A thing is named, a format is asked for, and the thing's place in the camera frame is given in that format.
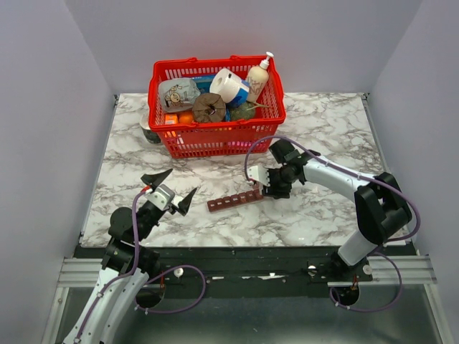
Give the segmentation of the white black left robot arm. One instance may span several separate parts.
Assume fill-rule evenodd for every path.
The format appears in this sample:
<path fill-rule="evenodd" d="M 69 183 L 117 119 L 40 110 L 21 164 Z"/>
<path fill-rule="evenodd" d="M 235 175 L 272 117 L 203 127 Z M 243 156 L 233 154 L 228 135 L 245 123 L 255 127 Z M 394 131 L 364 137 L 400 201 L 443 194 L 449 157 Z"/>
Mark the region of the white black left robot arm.
<path fill-rule="evenodd" d="M 164 181 L 173 170 L 144 174 L 145 187 L 132 206 L 120 207 L 110 216 L 105 248 L 92 293 L 64 343 L 112 343 L 118 327 L 135 296 L 161 272 L 159 253 L 141 246 L 151 230 L 167 214 L 185 216 L 196 193 L 193 189 L 182 200 Z"/>

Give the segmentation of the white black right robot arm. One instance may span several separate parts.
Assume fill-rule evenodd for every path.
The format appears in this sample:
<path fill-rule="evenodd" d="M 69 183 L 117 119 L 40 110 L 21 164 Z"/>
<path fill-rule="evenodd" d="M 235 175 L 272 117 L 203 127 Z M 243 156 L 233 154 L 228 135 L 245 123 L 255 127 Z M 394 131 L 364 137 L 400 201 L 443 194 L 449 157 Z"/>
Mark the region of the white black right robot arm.
<path fill-rule="evenodd" d="M 359 174 L 333 164 L 318 152 L 299 153 L 285 139 L 273 143 L 269 150 L 280 167 L 250 169 L 258 170 L 255 180 L 262 184 L 263 196 L 289 199 L 292 186 L 298 181 L 316 183 L 354 203 L 358 229 L 338 248 L 329 265 L 337 280 L 354 275 L 356 264 L 412 220 L 408 203 L 390 173 Z"/>

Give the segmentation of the dark cup behind basket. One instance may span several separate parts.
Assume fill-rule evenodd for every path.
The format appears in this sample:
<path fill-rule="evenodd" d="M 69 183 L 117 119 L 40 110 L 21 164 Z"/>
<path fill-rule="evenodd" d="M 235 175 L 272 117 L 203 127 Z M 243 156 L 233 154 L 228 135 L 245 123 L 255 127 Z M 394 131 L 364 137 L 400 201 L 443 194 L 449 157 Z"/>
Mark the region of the dark cup behind basket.
<path fill-rule="evenodd" d="M 139 121 L 139 125 L 143 131 L 143 134 L 146 138 L 146 140 L 149 142 L 149 143 L 152 143 L 152 144 L 160 144 L 161 143 L 161 139 L 160 137 L 158 136 L 157 133 L 153 132 L 151 129 L 150 129 L 150 126 L 148 124 L 148 119 L 149 119 L 149 114 L 146 113 L 144 114 L 140 121 Z"/>

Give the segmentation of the red plastic shopping basket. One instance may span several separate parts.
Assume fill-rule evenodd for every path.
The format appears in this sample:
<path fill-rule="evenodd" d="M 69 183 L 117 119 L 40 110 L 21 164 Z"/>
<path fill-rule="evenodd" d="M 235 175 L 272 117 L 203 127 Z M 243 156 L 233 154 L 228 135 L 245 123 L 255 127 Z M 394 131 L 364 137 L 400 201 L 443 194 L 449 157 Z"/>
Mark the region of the red plastic shopping basket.
<path fill-rule="evenodd" d="M 232 55 L 226 59 L 167 59 L 153 65 L 148 89 L 150 129 L 157 133 L 173 158 L 227 156 L 245 154 L 258 139 L 276 133 L 286 119 L 283 85 L 275 61 L 268 66 L 269 79 L 258 98 L 263 107 L 255 110 L 250 120 L 217 123 L 166 124 L 166 112 L 160 104 L 158 86 L 178 77 L 215 75 L 222 68 L 244 78 L 251 67 L 258 65 L 262 55 Z"/>

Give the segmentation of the orange small box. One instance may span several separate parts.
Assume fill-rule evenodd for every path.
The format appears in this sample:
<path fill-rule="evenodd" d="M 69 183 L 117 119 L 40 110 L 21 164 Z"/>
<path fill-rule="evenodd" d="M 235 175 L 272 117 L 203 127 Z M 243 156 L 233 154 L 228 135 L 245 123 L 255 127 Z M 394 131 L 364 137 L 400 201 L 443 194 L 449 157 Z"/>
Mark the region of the orange small box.
<path fill-rule="evenodd" d="M 164 117 L 165 125 L 176 125 L 179 123 L 179 116 L 177 114 L 166 114 Z"/>

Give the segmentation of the orange fruit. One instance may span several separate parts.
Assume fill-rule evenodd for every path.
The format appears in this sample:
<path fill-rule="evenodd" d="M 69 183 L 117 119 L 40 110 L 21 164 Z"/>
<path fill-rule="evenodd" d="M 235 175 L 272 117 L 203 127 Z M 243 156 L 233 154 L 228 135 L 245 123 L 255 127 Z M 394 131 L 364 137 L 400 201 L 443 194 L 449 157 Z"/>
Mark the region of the orange fruit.
<path fill-rule="evenodd" d="M 183 111 L 178 114 L 179 123 L 191 124 L 194 121 L 194 114 L 191 110 Z"/>

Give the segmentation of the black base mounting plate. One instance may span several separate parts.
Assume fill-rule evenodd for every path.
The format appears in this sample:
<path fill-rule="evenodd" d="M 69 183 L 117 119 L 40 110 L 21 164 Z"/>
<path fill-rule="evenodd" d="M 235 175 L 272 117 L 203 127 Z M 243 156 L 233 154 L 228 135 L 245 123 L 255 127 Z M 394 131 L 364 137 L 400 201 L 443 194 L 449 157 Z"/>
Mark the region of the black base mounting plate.
<path fill-rule="evenodd" d="M 181 266 L 183 272 L 164 277 L 166 296 L 191 299 L 205 292 L 208 298 L 312 297 L 327 298 L 328 286 L 320 275 L 340 277 L 329 264 L 335 247 L 154 247 L 161 272 Z M 387 247 L 380 257 L 416 256 L 412 245 Z M 377 292 L 395 295 L 402 284 L 335 287 L 344 301 L 352 295 L 375 297 Z"/>

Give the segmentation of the green netted melon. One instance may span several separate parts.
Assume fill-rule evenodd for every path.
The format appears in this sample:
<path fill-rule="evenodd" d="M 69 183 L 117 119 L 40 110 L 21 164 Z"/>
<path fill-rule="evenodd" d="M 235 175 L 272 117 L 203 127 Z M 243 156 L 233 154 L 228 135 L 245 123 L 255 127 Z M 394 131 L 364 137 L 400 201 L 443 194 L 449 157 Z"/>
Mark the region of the green netted melon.
<path fill-rule="evenodd" d="M 229 111 L 231 121 L 250 120 L 255 117 L 256 113 L 255 104 L 251 102 L 245 102 L 239 107 L 231 108 Z"/>

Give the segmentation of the brown pleated paper package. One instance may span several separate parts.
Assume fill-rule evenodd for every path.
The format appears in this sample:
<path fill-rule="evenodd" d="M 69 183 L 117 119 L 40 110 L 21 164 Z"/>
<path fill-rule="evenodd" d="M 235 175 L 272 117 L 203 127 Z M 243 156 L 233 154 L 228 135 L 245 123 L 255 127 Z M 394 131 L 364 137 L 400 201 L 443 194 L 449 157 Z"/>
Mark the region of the brown pleated paper package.
<path fill-rule="evenodd" d="M 195 100 L 192 112 L 197 123 L 222 122 L 226 115 L 226 103 L 218 94 L 204 93 Z"/>

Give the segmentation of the grey cartoon snack bag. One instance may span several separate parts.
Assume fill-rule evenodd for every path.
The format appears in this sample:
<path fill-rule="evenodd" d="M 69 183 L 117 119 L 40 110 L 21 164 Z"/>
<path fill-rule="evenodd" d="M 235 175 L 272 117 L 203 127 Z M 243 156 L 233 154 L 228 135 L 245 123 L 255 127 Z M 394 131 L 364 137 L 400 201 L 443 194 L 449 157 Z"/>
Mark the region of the grey cartoon snack bag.
<path fill-rule="evenodd" d="M 193 108 L 201 91 L 188 77 L 165 80 L 158 85 L 158 96 L 166 113 L 176 113 Z"/>

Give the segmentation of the cream lotion pump bottle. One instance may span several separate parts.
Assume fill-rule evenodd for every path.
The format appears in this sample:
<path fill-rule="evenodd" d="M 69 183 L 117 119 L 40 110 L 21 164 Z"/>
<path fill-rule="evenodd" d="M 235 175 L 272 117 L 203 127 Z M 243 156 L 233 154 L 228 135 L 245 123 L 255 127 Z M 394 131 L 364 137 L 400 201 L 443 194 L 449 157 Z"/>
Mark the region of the cream lotion pump bottle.
<path fill-rule="evenodd" d="M 245 80 L 248 82 L 250 89 L 247 96 L 248 102 L 257 102 L 257 99 L 269 80 L 268 67 L 274 54 L 272 52 L 266 52 L 265 54 L 266 57 L 258 65 L 251 67 L 247 73 Z"/>

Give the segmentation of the white toilet paper roll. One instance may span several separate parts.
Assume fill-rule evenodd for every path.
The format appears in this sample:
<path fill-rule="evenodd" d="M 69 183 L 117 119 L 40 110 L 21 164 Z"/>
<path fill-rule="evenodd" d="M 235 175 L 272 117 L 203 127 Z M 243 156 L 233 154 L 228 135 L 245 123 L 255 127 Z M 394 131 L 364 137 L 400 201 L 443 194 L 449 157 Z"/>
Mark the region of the white toilet paper roll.
<path fill-rule="evenodd" d="M 250 91 L 248 82 L 242 80 L 227 68 L 221 69 L 212 80 L 209 92 L 218 94 L 231 108 L 237 108 L 247 101 Z"/>

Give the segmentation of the aluminium rail frame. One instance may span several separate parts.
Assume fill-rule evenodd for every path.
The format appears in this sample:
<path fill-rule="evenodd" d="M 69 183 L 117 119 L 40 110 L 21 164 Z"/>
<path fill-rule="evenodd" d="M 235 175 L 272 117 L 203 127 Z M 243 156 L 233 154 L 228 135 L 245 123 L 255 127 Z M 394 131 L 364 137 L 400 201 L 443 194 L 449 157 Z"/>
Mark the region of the aluminium rail frame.
<path fill-rule="evenodd" d="M 428 256 L 389 256 L 387 259 L 369 257 L 340 277 L 320 275 L 328 286 L 350 287 L 357 280 L 359 286 L 364 285 L 398 285 L 402 278 L 403 285 L 434 285 L 437 277 Z"/>

